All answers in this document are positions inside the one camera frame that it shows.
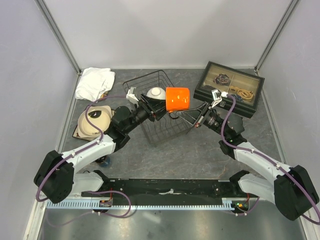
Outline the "white ceramic bowl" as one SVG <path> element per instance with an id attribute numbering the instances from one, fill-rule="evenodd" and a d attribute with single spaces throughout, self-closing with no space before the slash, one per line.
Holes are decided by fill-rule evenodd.
<path id="1" fill-rule="evenodd" d="M 147 92 L 146 96 L 152 99 L 165 100 L 166 91 L 161 87 L 153 87 Z"/>

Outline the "orange plastic mug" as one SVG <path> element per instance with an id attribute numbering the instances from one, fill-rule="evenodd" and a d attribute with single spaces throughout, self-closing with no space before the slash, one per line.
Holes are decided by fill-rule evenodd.
<path id="1" fill-rule="evenodd" d="M 168 112 L 188 110 L 190 108 L 190 90 L 187 87 L 167 87 L 165 103 Z"/>

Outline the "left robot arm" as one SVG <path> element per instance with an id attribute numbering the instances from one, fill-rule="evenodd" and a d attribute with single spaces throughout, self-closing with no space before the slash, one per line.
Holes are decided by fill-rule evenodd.
<path id="1" fill-rule="evenodd" d="M 42 202 L 41 193 L 54 204 L 82 192 L 106 196 L 110 191 L 107 177 L 98 170 L 90 173 L 80 173 L 80 170 L 123 148 L 130 140 L 129 133 L 144 121 L 160 120 L 166 113 L 165 98 L 142 94 L 136 109 L 130 110 L 126 106 L 115 109 L 108 129 L 100 137 L 67 152 L 50 151 L 33 180 L 38 187 L 36 200 Z"/>

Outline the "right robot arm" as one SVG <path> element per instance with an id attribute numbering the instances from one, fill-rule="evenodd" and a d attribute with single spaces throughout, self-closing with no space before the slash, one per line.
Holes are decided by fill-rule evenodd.
<path id="1" fill-rule="evenodd" d="M 177 115 L 195 127 L 206 126 L 220 134 L 220 149 L 225 155 L 249 166 L 260 177 L 242 170 L 234 174 L 229 191 L 235 197 L 253 194 L 274 204 L 287 219 L 294 221 L 316 208 L 320 198 L 307 170 L 279 162 L 257 150 L 243 136 L 242 117 L 228 112 L 221 118 L 208 103 L 197 108 L 178 111 Z"/>

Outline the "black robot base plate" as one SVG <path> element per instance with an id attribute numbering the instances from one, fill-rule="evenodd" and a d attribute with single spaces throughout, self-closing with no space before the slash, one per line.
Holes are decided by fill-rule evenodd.
<path id="1" fill-rule="evenodd" d="M 141 205 L 221 204 L 223 198 L 247 199 L 235 184 L 216 179 L 111 178 L 99 191 L 119 191 L 131 204 Z"/>

